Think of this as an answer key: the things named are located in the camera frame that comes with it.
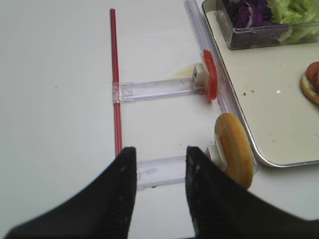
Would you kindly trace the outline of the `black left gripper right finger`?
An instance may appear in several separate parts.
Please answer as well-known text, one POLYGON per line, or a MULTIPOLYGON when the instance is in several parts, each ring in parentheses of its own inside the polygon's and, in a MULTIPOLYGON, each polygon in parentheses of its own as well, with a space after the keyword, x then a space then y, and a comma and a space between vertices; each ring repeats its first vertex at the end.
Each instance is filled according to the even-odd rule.
POLYGON ((185 190, 197 239, 317 239, 319 223, 259 199, 198 147, 186 153, 185 190))

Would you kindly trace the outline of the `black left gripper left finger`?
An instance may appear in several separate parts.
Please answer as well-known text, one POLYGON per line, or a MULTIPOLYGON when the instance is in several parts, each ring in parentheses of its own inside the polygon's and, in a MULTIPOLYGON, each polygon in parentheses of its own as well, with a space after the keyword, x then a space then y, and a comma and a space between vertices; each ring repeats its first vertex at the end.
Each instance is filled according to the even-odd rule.
POLYGON ((137 192, 137 154, 125 147, 86 188, 12 228, 7 239, 126 239, 137 192))

